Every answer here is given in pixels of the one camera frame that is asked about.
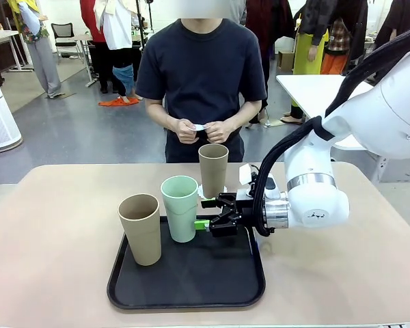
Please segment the mint green cup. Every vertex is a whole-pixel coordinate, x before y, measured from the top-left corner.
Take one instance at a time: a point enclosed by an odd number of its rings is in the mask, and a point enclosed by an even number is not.
[[[189,176],[173,176],[161,185],[170,236],[187,243],[196,235],[197,182]]]

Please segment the tray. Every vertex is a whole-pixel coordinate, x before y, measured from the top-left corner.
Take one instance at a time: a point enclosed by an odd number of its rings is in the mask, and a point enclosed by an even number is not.
[[[172,240],[167,217],[161,217],[161,247],[157,263],[140,266],[123,237],[107,287],[114,306],[123,310],[244,307],[264,293],[266,281],[251,228],[224,238],[197,231],[192,241],[182,244]]]

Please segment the neck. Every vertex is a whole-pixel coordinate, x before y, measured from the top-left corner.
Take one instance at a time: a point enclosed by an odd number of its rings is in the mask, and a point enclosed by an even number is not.
[[[207,34],[220,26],[222,18],[183,18],[181,22],[194,33]]]

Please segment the black chair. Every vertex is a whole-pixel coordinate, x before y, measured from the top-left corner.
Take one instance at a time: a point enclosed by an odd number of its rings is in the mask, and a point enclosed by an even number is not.
[[[55,36],[55,46],[57,48],[57,55],[61,59],[61,53],[59,48],[75,48],[77,50],[77,55],[81,59],[81,52],[77,46],[76,41],[65,41],[61,42],[61,38],[73,38],[73,23],[68,24],[52,24],[53,35]]]

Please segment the yellow scarf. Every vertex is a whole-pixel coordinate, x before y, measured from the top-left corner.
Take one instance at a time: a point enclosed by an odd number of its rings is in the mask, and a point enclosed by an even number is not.
[[[40,10],[38,9],[35,0],[8,0],[9,6],[11,7],[12,10],[12,15],[14,16],[14,21],[16,24],[16,27],[18,29],[18,32],[22,32],[21,31],[21,26],[19,23],[19,20],[17,19],[16,15],[20,14],[20,8],[18,6],[18,3],[20,2],[25,2],[27,3],[27,5],[32,9],[35,10],[36,12],[40,12]]]

